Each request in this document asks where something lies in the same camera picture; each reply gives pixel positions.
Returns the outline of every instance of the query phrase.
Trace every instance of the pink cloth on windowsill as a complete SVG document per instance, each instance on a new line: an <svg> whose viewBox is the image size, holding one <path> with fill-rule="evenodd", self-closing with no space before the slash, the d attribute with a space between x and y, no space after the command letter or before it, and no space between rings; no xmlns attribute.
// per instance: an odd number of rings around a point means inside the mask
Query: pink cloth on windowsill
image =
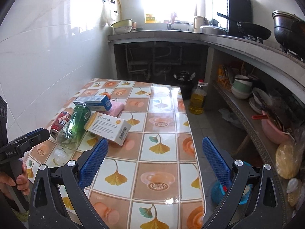
<svg viewBox="0 0 305 229"><path fill-rule="evenodd" d="M116 101L112 101L110 100L112 107L109 111L100 111L100 113L106 114L106 115L110 115L113 117L117 117L120 112L124 109L125 107L125 103L122 102L116 102Z"/></svg>

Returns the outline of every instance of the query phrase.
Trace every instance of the metal screw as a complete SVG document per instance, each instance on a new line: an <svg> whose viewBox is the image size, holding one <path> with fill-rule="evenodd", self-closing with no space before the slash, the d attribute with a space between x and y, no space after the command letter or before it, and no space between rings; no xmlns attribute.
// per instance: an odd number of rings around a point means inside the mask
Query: metal screw
<svg viewBox="0 0 305 229"><path fill-rule="evenodd" d="M271 169L271 166L269 164L264 165L265 169Z"/></svg>
<svg viewBox="0 0 305 229"><path fill-rule="evenodd" d="M242 166L244 163L241 160L235 160L235 164L238 166Z"/></svg>
<svg viewBox="0 0 305 229"><path fill-rule="evenodd" d="M74 166L75 165L75 161L74 160L70 160L69 162L68 162L68 166L69 167L72 167L72 166Z"/></svg>
<svg viewBox="0 0 305 229"><path fill-rule="evenodd" d="M39 166L40 170L44 170L45 168L46 168L45 164L42 164L42 165Z"/></svg>

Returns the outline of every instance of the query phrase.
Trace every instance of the yellow bowl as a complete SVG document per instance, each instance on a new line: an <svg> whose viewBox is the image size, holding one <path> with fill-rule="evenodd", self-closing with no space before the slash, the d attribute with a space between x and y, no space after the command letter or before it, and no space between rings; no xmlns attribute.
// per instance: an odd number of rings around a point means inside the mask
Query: yellow bowl
<svg viewBox="0 0 305 229"><path fill-rule="evenodd" d="M126 20L116 22L116 23L112 24L112 26L113 26L113 28L131 27L132 26L132 19L126 19Z"/></svg>

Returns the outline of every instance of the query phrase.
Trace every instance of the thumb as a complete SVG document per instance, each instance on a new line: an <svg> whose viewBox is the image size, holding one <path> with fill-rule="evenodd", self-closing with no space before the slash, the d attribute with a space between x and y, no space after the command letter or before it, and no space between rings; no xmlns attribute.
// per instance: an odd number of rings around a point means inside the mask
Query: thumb
<svg viewBox="0 0 305 229"><path fill-rule="evenodd" d="M6 173L0 172L0 183L6 183L10 186L15 186L15 182L12 178L10 178Z"/></svg>

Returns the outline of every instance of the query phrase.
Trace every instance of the blue gripper pad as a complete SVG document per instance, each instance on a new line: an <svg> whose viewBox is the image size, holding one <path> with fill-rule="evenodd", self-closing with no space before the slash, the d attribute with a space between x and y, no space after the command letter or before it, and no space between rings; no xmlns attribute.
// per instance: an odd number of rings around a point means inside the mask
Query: blue gripper pad
<svg viewBox="0 0 305 229"><path fill-rule="evenodd" d="M81 189L90 186L108 152L108 142L106 139L100 140L97 144L97 147L80 169L78 185Z"/></svg>
<svg viewBox="0 0 305 229"><path fill-rule="evenodd" d="M221 185L232 185L231 170L208 137L202 140L202 150Z"/></svg>

